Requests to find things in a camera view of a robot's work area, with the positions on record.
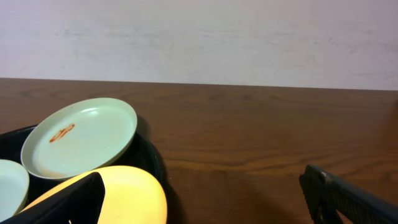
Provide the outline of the green plate with ketchup stain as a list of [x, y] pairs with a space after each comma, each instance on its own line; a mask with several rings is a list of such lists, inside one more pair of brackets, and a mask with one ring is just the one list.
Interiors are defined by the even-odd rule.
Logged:
[[39, 123], [21, 149], [29, 174], [64, 180], [118, 160], [137, 129], [133, 107], [115, 98], [93, 98], [66, 106]]

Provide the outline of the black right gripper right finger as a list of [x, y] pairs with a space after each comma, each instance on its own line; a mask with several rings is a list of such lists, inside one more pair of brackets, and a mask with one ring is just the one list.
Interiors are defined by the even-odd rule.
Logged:
[[299, 177], [300, 186], [314, 223], [342, 223], [344, 215], [352, 223], [397, 224], [397, 207], [347, 181], [307, 165]]

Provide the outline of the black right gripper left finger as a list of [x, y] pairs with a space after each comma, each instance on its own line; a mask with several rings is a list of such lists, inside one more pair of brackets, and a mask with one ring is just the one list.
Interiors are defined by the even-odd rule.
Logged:
[[104, 196], [102, 177], [93, 172], [2, 224], [97, 224]]

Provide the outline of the pale green plate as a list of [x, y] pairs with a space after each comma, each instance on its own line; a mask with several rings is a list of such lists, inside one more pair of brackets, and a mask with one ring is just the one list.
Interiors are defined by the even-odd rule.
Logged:
[[29, 174], [21, 164], [1, 159], [1, 222], [24, 208], [29, 182]]

